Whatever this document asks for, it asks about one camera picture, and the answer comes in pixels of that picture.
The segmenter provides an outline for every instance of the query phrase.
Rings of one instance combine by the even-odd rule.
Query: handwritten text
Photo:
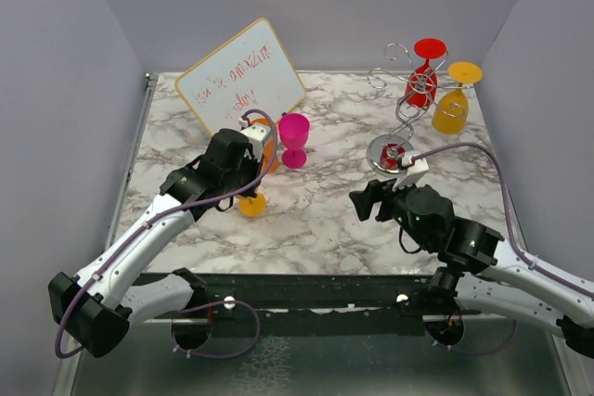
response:
[[[198,93],[194,92],[194,97],[196,98],[197,101],[199,101],[202,104],[206,103],[206,98],[210,95],[212,95],[213,92],[211,92],[208,88],[206,90],[202,90],[199,91]]]
[[[219,88],[226,88],[225,82],[219,77],[216,77],[214,79],[207,78],[207,81],[209,83],[213,83],[214,85],[216,85]]]
[[[240,111],[243,111],[249,105],[254,105],[254,106],[257,106],[258,105],[258,101],[256,99],[255,94],[253,93],[253,90],[250,90],[249,93],[246,93],[244,95],[240,95],[239,93],[235,93],[235,98],[236,98],[236,103],[233,105],[233,107],[231,108],[231,110],[229,110],[227,112],[227,114],[226,114],[226,116],[229,119],[233,119],[234,118],[234,116],[231,114],[232,111],[240,112]]]
[[[237,64],[233,70],[229,72],[229,77],[232,81],[241,79],[248,70],[255,69],[264,61],[269,60],[271,56],[270,48],[268,44],[266,44],[260,49],[260,51],[252,51],[250,55]]]

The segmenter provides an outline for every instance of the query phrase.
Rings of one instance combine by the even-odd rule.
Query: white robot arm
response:
[[[352,192],[359,220],[368,219],[373,204],[380,202],[377,221],[396,220],[420,249],[437,253],[445,266],[430,284],[436,296],[461,310],[540,326],[594,357],[594,283],[518,252],[496,231],[457,217],[449,199],[428,185],[416,186],[428,169],[420,152],[409,151],[398,170],[390,172],[395,178]]]
[[[161,193],[108,250],[74,277],[60,273],[50,282],[54,319],[96,357],[111,351],[131,324],[187,306],[196,284],[183,274],[132,285],[157,254],[208,209],[221,210],[220,201],[234,195],[255,196],[272,131],[262,124],[241,123],[243,130],[219,131],[204,155],[171,172]],[[61,353],[59,342],[56,350],[58,357],[69,357]]]

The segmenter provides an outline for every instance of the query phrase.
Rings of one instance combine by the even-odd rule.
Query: marble table surface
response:
[[[406,255],[398,246],[395,223],[379,224],[373,218],[360,223],[348,198],[350,191],[378,178],[365,160],[366,149],[373,138],[394,129],[395,101],[404,93],[404,83],[392,82],[378,91],[361,74],[300,75],[307,96],[295,111],[312,124],[306,166],[291,171],[281,164],[265,177],[260,191],[268,204],[260,217],[242,216],[237,205],[225,214],[207,212],[170,243],[148,271],[187,267],[198,273],[433,273],[438,265],[433,255]],[[167,173],[194,159],[208,144],[208,135],[174,89],[176,76],[160,76],[118,235],[148,206]],[[448,79],[440,83],[451,83]],[[416,124],[411,141],[415,148],[454,142],[490,147],[476,95],[473,90],[466,93],[470,113],[464,130],[448,136],[437,133],[429,112]],[[421,184],[450,198],[457,215],[507,234],[497,173],[482,153],[457,149],[428,161],[430,172]],[[405,244],[414,249],[410,239],[405,238]]]

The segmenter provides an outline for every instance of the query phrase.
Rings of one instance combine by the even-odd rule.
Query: purple cable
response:
[[[249,109],[242,115],[242,118],[246,118],[248,115],[250,115],[252,113],[258,113],[259,115],[264,116],[264,118],[268,121],[270,130],[272,131],[272,140],[273,140],[272,153],[277,153],[278,137],[277,137],[277,126],[275,125],[275,122],[272,121],[272,118],[270,118],[270,116],[267,113],[265,113],[264,111],[259,110],[259,109]],[[157,215],[152,217],[150,220],[146,221],[146,223],[148,224],[148,229],[150,229],[150,227],[152,227],[156,222],[158,222],[159,220],[161,220],[162,218],[164,218],[168,215],[171,215],[172,213],[179,212],[179,211],[187,211],[188,209],[192,209],[197,206],[204,206],[206,204],[213,204],[218,201],[223,201],[224,199],[232,198],[236,195],[241,194],[242,192],[245,192],[246,190],[250,189],[254,185],[257,185],[260,181],[262,181],[262,179],[265,177],[265,175],[268,173],[268,171],[270,171],[270,169],[272,168],[273,162],[274,162],[274,158],[271,158],[269,160],[268,164],[266,165],[266,167],[264,168],[264,170],[261,171],[260,174],[255,179],[250,181],[245,186],[240,187],[238,190],[235,190],[233,192],[228,192],[224,195],[221,195],[220,197],[212,197],[212,198],[202,199],[200,201],[195,201],[193,203],[182,204],[180,206],[176,206],[174,208],[168,209],[167,211],[158,213]],[[141,226],[138,229],[136,229],[134,231],[134,233],[132,235],[130,235],[128,238],[126,238],[124,240],[124,242],[120,245],[120,247],[117,248],[113,252],[111,257],[106,259],[105,262],[103,263],[103,265],[95,271],[95,273],[93,274],[93,277],[95,277],[95,276],[101,277],[103,275],[103,273],[105,273],[105,271],[107,271],[107,269],[116,261],[116,259],[118,257],[120,257],[120,255],[122,255],[122,253],[130,246],[130,244],[134,240],[136,240],[136,238],[138,236],[140,236],[146,230],[147,230],[147,228],[145,228],[144,226]],[[92,287],[93,284],[96,282],[95,278],[93,278],[93,277],[89,278],[89,280],[83,285],[83,287],[81,287],[79,289],[79,291],[74,295],[74,298],[71,300],[70,304],[66,308],[66,311],[64,312],[64,315],[62,316],[62,320],[60,320],[60,322],[59,322],[58,333],[56,334],[56,340],[54,342],[54,351],[56,353],[56,356],[60,359],[68,359],[69,357],[72,357],[75,354],[78,354],[84,348],[81,345],[80,347],[77,347],[76,349],[74,349],[72,351],[63,352],[61,344],[62,344],[62,337],[64,336],[64,331],[66,330],[66,324],[70,320],[70,317],[72,315],[72,312],[74,311],[74,308],[76,307],[76,305],[78,304],[80,299],[83,297],[83,295],[86,293],[86,291],[88,291],[88,289],[90,287]]]
[[[517,320],[513,321],[513,331],[511,332],[510,336],[507,338],[507,340],[505,342],[503,342],[501,345],[492,348],[491,350],[485,350],[485,351],[468,351],[468,350],[461,350],[458,348],[448,348],[446,345],[437,342],[437,346],[443,350],[448,350],[448,351],[453,351],[453,352],[457,352],[458,354],[464,354],[466,356],[488,356],[489,354],[497,354],[498,352],[501,352],[503,350],[505,350],[506,348],[509,347],[509,345],[511,345],[515,339],[517,339],[518,337],[518,331],[520,328],[520,324],[518,324]]]
[[[482,150],[486,154],[486,156],[489,157],[489,159],[491,159],[491,161],[493,161],[493,164],[495,165],[495,169],[497,170],[497,175],[499,177],[499,185],[501,186],[501,196],[503,197],[503,210],[505,213],[505,224],[508,227],[508,236],[510,238],[511,247],[513,248],[513,251],[516,253],[516,255],[524,261],[524,263],[532,265],[532,261],[528,257],[526,257],[526,254],[517,245],[517,243],[515,241],[515,237],[513,236],[513,230],[511,228],[510,204],[508,202],[508,194],[507,194],[508,187],[506,186],[505,180],[503,178],[503,172],[501,171],[501,166],[499,165],[499,161],[497,161],[497,159],[495,158],[495,155],[488,148],[481,146],[479,144],[476,144],[476,143],[449,144],[447,146],[434,148],[433,150],[429,150],[425,153],[421,153],[420,155],[412,157],[412,160],[415,161],[415,160],[419,160],[421,158],[426,158],[426,157],[429,157],[436,153],[443,152],[444,150],[450,150],[452,148],[457,148],[457,147],[478,148],[479,150]],[[551,271],[548,271],[547,269],[545,269],[541,266],[538,266],[537,264],[534,265],[533,269],[535,271],[540,272],[542,275],[550,278],[551,280],[559,283],[560,285],[564,285],[565,287],[568,287],[568,288],[572,289],[573,291],[579,292],[580,294],[584,294],[585,296],[588,296],[588,297],[594,299],[594,292],[590,292],[587,289],[584,289],[578,285],[574,285],[570,281],[565,280],[563,277],[559,277],[558,275],[552,273]]]
[[[236,357],[240,357],[241,355],[245,354],[246,352],[248,352],[249,350],[251,350],[255,344],[258,342],[258,339],[260,338],[260,317],[258,317],[258,313],[256,312],[255,309],[253,309],[253,307],[251,305],[249,305],[248,303],[246,303],[245,301],[240,301],[240,300],[219,300],[219,301],[213,301],[211,303],[206,303],[204,305],[201,306],[196,306],[194,308],[186,308],[185,310],[181,310],[178,311],[178,314],[185,314],[185,313],[193,313],[195,311],[201,311],[201,310],[206,310],[208,308],[212,308],[214,306],[221,306],[221,305],[226,305],[226,304],[232,304],[232,303],[236,303],[237,305],[243,306],[245,308],[247,308],[248,310],[250,310],[250,312],[253,315],[253,318],[256,322],[256,330],[255,333],[253,335],[252,341],[250,341],[250,344],[245,347],[242,350],[239,350],[237,352],[232,352],[230,354],[209,354],[208,352],[197,352],[197,351],[193,351],[193,350],[184,350],[183,348],[181,348],[178,343],[177,343],[177,339],[175,338],[175,333],[172,332],[171,334],[171,339],[175,344],[175,351],[180,350],[182,352],[184,352],[185,354],[190,354],[192,356],[195,357],[202,357],[205,359],[235,359]]]

